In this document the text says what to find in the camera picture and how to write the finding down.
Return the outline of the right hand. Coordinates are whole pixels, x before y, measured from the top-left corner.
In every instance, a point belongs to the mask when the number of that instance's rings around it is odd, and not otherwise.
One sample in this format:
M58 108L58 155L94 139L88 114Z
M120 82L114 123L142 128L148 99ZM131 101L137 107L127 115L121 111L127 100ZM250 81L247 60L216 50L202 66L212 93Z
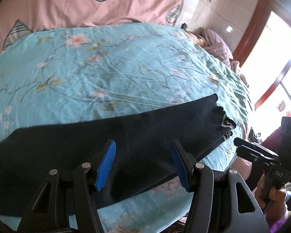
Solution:
M278 221L284 217L286 214L286 203L285 203L285 195L286 189L285 187L277 190L275 187L272 187L269 192L270 202L266 205L265 201L262 198L263 192L265 190L266 180L265 177L262 176L259 180L254 196L256 201L258 202L261 209L265 212L265 219L270 221Z

